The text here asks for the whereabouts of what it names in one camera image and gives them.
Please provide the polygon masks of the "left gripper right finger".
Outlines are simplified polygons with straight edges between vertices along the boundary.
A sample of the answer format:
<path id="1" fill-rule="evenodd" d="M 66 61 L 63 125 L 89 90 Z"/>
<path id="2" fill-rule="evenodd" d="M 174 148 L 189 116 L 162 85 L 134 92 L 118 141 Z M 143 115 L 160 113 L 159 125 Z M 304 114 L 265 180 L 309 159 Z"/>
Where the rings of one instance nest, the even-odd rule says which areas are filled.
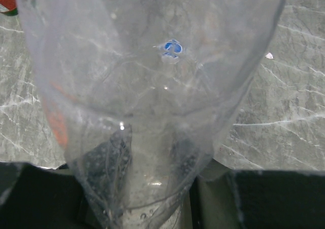
<path id="1" fill-rule="evenodd" d="M 185 197 L 181 228 L 324 228 L 324 172 L 232 170 L 211 160 Z"/>

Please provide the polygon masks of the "clear plastic bottle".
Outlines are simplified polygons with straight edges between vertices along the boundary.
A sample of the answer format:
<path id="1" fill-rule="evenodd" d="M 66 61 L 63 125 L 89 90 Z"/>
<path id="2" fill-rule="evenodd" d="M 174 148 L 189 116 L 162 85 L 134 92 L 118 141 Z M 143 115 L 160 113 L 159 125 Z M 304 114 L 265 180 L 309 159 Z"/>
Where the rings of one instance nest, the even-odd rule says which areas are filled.
<path id="1" fill-rule="evenodd" d="M 16 0 L 66 163 L 132 129 L 115 228 L 160 228 L 214 157 L 285 0 Z M 176 64 L 158 46 L 177 40 Z"/>

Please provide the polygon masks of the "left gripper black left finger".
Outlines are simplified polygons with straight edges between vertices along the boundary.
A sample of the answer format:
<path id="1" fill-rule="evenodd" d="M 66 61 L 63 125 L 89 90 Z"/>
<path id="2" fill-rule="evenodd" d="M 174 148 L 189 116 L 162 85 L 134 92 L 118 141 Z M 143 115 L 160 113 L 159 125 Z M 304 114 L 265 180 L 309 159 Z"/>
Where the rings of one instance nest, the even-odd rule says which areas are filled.
<path id="1" fill-rule="evenodd" d="M 132 129 L 115 131 L 57 169 L 1 162 L 1 228 L 115 228 Z"/>

